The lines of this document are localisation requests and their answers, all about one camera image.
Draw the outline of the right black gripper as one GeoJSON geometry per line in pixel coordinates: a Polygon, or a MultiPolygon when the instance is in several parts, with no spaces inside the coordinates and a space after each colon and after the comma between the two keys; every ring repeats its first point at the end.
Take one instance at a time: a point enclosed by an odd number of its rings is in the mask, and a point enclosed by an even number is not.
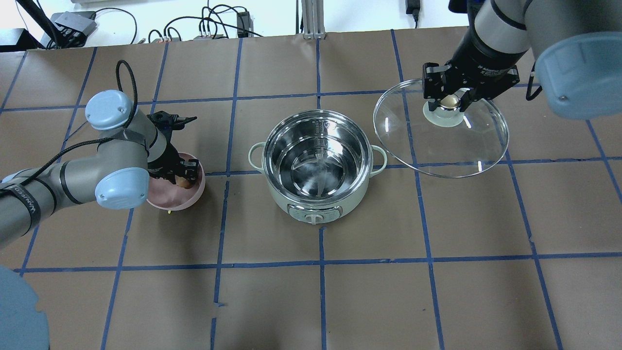
{"type": "Polygon", "coordinates": [[[516,68],[520,53],[505,53],[485,44],[474,29],[462,38],[452,58],[443,65],[428,62],[423,65],[423,95],[429,111],[448,109],[443,99],[457,90],[460,112],[465,112],[473,102],[482,98],[497,97],[517,84],[516,68]]]}

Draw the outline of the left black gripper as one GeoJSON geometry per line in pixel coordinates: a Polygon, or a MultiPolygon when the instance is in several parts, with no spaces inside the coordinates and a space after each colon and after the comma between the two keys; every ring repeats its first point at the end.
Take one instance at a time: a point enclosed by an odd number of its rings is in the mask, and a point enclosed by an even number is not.
{"type": "Polygon", "coordinates": [[[195,186],[199,173],[199,161],[184,161],[177,149],[167,142],[163,153],[153,161],[148,161],[148,173],[152,178],[164,178],[168,181],[177,181],[177,177],[184,177],[195,186]]]}

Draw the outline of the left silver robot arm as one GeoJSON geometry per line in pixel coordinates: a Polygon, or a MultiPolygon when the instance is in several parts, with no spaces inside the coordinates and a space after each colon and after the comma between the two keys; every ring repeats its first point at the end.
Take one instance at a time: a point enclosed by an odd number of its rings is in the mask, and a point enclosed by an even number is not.
{"type": "Polygon", "coordinates": [[[146,115],[117,89],[92,97],[85,117],[99,132],[95,155],[53,161],[2,180],[2,247],[71,206],[97,202],[106,209],[136,208],[147,201],[152,178],[181,188],[198,181],[199,161],[182,158],[171,144],[172,131],[182,129],[186,118],[162,111],[146,115]]]}

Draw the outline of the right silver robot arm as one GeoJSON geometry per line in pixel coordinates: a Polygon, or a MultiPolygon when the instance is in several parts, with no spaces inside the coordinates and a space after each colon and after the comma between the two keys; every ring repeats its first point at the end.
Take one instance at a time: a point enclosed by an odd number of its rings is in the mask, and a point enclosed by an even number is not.
{"type": "Polygon", "coordinates": [[[469,27],[452,58],[423,65],[424,116],[437,125],[519,82],[517,62],[531,50],[539,87],[556,115],[590,120],[621,113],[619,0],[451,0],[469,27]]]}

